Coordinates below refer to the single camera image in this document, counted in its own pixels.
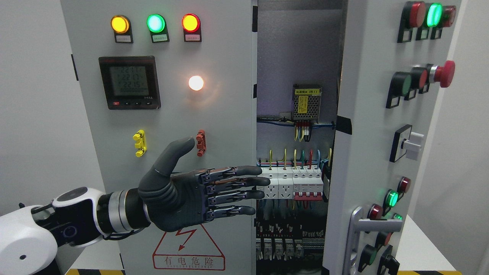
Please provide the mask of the dark grey robot left hand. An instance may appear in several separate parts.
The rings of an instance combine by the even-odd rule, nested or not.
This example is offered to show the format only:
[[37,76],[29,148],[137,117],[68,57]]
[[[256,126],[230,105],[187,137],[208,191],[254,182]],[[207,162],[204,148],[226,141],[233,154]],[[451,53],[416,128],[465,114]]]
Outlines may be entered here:
[[250,206],[237,206],[244,199],[262,199],[264,192],[253,186],[269,186],[260,167],[242,166],[193,170],[173,175],[178,160],[194,148],[188,137],[170,143],[139,183],[138,193],[150,221],[160,230],[185,227],[236,215],[254,215]]

